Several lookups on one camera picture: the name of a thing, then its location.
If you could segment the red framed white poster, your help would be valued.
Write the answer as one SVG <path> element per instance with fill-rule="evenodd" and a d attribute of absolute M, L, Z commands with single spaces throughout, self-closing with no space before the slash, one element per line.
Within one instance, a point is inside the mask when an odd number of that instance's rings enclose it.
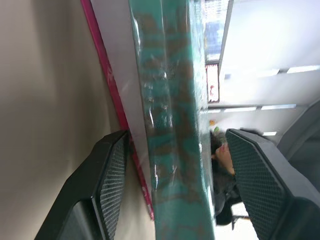
<path fill-rule="evenodd" d="M 206 65 L 207 95 L 209 103 L 218 103 L 220 101 L 220 83 L 219 83 L 219 65 Z"/>

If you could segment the teal patterned book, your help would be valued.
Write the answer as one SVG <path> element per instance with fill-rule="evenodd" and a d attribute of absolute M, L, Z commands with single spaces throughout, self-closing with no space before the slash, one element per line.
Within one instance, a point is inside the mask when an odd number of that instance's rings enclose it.
<path fill-rule="evenodd" d="M 204 0 L 129 0 L 156 240 L 215 240 Z"/>

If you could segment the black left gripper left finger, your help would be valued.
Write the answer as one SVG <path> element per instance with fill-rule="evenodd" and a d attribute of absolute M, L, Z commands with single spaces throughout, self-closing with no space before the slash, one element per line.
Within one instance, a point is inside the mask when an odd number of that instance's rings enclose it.
<path fill-rule="evenodd" d="M 114 240 L 129 133 L 104 136 L 62 186 L 34 240 Z"/>

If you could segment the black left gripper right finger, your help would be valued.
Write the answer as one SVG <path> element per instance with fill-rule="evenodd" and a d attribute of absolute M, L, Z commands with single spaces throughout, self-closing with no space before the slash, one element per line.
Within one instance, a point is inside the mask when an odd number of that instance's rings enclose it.
<path fill-rule="evenodd" d="M 225 133 L 241 199 L 259 240 L 320 240 L 320 192 L 274 143 Z"/>

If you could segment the dark haired seated person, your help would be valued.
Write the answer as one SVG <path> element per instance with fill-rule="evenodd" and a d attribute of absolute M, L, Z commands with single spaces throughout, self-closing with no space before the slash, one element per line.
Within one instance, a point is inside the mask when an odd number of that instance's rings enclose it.
<path fill-rule="evenodd" d="M 243 200 L 236 183 L 228 143 L 221 132 L 210 132 L 215 219 L 218 226 L 234 221 L 232 206 Z"/>

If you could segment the pink covered book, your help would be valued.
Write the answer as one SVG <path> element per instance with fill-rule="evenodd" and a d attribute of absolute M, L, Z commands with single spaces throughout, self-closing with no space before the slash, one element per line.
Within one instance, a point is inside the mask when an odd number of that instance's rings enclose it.
<path fill-rule="evenodd" d="M 122 130 L 153 220 L 151 173 L 129 0 L 80 0 Z"/>

